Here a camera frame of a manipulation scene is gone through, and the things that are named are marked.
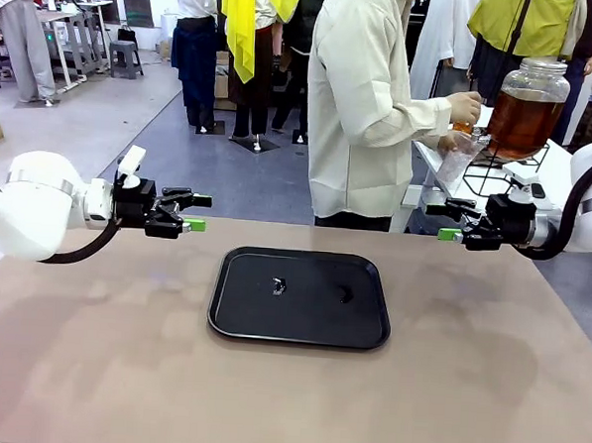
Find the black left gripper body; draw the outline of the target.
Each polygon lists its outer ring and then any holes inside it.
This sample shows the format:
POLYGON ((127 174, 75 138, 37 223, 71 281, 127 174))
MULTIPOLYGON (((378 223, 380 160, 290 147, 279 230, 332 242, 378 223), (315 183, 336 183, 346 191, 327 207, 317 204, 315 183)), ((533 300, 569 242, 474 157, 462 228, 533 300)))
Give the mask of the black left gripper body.
POLYGON ((127 179, 127 176, 119 176, 113 182, 114 224, 117 227, 149 229, 152 209, 158 198, 156 184, 153 180, 131 177, 132 185, 127 187, 124 185, 127 179))

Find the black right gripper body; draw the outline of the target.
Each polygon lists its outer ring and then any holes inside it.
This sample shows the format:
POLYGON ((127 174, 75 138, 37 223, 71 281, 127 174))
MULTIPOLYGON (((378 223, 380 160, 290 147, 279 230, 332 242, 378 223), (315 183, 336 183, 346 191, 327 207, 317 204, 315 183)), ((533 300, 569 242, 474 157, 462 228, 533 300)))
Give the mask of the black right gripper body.
POLYGON ((505 243, 527 243, 535 219, 536 205, 512 200, 508 194, 492 194, 485 207, 486 218, 505 243))

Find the person's left hand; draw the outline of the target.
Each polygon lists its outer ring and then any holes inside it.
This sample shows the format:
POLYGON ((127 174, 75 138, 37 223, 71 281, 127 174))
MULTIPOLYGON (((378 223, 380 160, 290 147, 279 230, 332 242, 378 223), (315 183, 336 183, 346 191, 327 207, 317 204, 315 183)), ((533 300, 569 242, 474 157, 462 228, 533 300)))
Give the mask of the person's left hand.
POLYGON ((455 152, 459 150, 459 144, 463 137, 464 134, 460 131, 449 131, 439 138, 437 148, 444 152, 455 152))

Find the person's right hand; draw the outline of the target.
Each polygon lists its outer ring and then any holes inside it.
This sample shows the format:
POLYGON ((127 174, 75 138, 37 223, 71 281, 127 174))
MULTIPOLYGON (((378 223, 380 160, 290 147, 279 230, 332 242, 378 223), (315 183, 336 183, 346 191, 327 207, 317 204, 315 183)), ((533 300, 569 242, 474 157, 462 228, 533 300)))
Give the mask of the person's right hand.
POLYGON ((451 124, 477 124, 482 111, 482 97, 477 91, 458 92, 448 95, 446 100, 450 103, 451 124))

